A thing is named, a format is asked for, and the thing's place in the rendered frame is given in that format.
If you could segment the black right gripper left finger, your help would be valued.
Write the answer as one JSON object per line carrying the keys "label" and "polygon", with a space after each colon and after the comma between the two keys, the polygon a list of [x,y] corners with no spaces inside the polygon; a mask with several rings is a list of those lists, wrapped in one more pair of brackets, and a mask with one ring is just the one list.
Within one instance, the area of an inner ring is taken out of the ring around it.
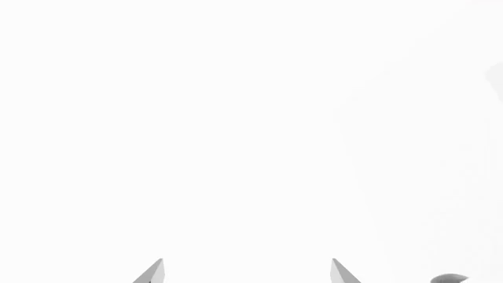
{"label": "black right gripper left finger", "polygon": [[134,280],[133,283],[164,283],[165,270],[163,259],[155,261],[140,277]]}

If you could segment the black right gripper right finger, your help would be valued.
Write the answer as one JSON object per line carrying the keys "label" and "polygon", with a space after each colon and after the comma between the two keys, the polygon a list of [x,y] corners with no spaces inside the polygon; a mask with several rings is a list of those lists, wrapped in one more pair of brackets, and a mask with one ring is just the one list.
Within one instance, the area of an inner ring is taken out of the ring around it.
{"label": "black right gripper right finger", "polygon": [[337,259],[331,261],[330,279],[331,283],[361,283]]}

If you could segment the dark rounded object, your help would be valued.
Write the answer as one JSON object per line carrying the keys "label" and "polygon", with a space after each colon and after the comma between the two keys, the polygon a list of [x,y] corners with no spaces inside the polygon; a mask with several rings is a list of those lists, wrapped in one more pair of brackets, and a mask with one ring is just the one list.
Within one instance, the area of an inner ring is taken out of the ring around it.
{"label": "dark rounded object", "polygon": [[464,283],[469,277],[461,274],[441,274],[430,280],[430,283]]}

